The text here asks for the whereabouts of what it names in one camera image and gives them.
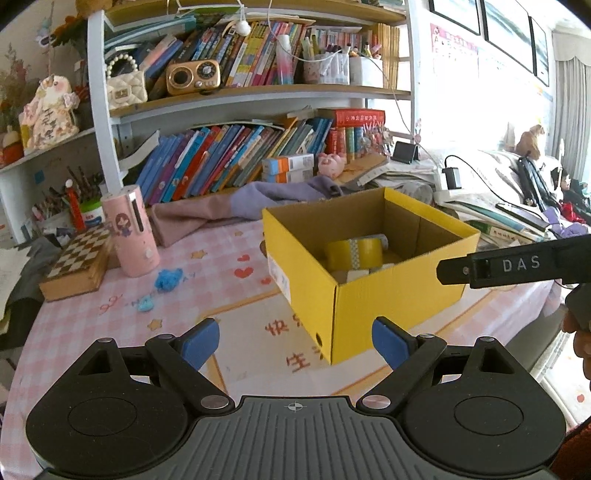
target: white quilted bag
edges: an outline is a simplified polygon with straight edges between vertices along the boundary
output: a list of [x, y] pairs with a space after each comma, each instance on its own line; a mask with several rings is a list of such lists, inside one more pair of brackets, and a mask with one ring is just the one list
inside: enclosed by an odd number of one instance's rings
[[109, 110], [148, 101], [144, 72], [138, 70], [135, 61], [131, 61], [134, 67], [132, 73], [124, 73], [117, 77], [111, 77], [111, 71], [115, 61], [130, 59], [131, 57], [128, 55], [123, 55], [121, 58], [116, 57], [107, 66], [107, 98], [109, 99]]

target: chess board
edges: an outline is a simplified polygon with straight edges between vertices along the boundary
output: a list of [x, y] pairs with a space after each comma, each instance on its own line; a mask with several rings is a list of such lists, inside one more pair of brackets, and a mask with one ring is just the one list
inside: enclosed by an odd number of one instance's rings
[[109, 239], [109, 231], [103, 226], [96, 226], [74, 238], [53, 266], [48, 280], [55, 280], [88, 270], [98, 257], [100, 250]]

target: cardboard box flap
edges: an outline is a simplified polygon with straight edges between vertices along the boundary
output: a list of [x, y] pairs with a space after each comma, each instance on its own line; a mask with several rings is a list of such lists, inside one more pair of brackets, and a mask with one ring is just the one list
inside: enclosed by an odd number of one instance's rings
[[467, 223], [463, 223], [448, 214], [437, 210], [430, 205], [419, 202], [412, 197], [392, 189], [384, 189], [384, 197], [387, 201], [394, 202], [401, 207], [415, 213], [422, 218], [429, 220], [435, 225], [443, 227], [451, 233], [455, 233], [460, 238], [467, 238], [472, 235], [479, 235], [479, 231]]

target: curtain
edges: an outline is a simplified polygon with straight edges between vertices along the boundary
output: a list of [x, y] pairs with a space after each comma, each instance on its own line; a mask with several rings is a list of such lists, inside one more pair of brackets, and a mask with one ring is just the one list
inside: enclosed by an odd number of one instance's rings
[[552, 155], [558, 158], [564, 138], [562, 165], [572, 178], [582, 179], [591, 136], [591, 67], [578, 58], [556, 62], [556, 121]]

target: blue fluffy toy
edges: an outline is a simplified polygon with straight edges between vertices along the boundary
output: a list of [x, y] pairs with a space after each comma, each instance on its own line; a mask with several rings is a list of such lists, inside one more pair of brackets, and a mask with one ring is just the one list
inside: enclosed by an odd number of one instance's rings
[[176, 270], [161, 270], [154, 287], [156, 287], [158, 291], [173, 291], [177, 288], [181, 278], [183, 278], [182, 268], [177, 268]]

